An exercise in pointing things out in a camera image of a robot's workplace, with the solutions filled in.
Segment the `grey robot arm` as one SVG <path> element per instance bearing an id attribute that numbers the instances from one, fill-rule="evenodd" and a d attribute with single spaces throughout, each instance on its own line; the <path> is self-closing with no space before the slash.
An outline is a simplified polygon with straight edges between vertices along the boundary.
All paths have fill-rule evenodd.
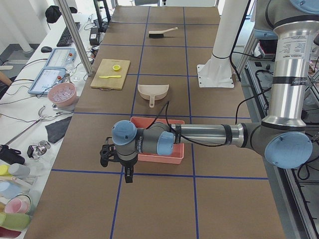
<path id="1" fill-rule="evenodd" d="M 274 32 L 278 37 L 268 115 L 260 123 L 236 125 L 154 121 L 147 128 L 137 128 L 131 121 L 122 120 L 112 128 L 113 143 L 104 145 L 100 152 L 101 165 L 122 164 L 125 180 L 131 183 L 139 153 L 171 155 L 173 145 L 182 142 L 208 147 L 234 144 L 284 169 L 307 162 L 313 145 L 305 134 L 301 114 L 311 48 L 318 30 L 316 0 L 257 1 L 255 32 Z"/>

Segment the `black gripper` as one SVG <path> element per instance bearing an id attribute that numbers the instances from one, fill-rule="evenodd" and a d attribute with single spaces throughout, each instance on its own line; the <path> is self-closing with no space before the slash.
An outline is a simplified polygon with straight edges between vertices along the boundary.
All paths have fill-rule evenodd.
<path id="1" fill-rule="evenodd" d="M 119 159 L 119 162 L 124 166 L 125 168 L 125 182 L 126 183 L 132 183 L 133 182 L 133 176 L 134 176 L 134 165 L 137 163 L 138 157 L 135 156 L 131 160 L 122 160 Z"/>

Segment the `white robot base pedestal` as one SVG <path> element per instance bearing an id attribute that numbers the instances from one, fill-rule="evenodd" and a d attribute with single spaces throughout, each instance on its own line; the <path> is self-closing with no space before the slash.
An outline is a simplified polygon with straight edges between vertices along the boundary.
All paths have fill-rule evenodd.
<path id="1" fill-rule="evenodd" d="M 211 58 L 204 65 L 197 65 L 199 87 L 234 88 L 230 57 L 249 5 L 249 0 L 225 2 Z"/>

